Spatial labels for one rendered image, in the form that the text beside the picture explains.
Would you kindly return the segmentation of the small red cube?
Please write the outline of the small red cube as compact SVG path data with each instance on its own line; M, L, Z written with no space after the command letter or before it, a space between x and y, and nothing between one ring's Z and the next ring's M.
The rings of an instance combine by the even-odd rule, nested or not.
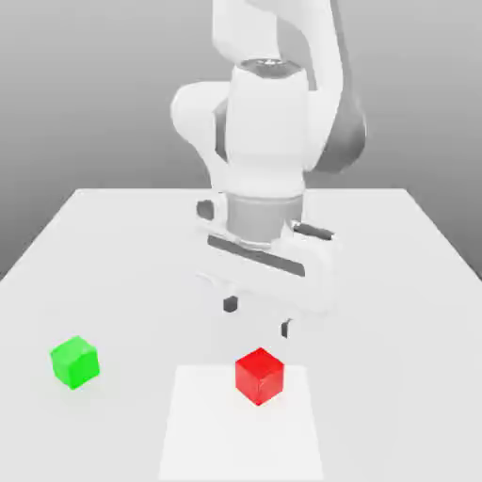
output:
M284 364L262 347L237 360L235 388L261 406L283 390Z

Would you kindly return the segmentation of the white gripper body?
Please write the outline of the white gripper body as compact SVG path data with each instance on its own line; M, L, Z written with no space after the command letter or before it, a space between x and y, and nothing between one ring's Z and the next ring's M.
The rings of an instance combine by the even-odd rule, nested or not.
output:
M295 233L268 249L254 249L203 234L195 243L194 265L219 281L308 313L328 311L335 298L329 242L310 236Z

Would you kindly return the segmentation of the small green cube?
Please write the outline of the small green cube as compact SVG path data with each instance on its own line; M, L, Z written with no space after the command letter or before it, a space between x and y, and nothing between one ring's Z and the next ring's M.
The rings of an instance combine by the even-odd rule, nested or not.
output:
M73 336L56 346L50 357L56 378L71 390L100 374L96 347L80 336Z

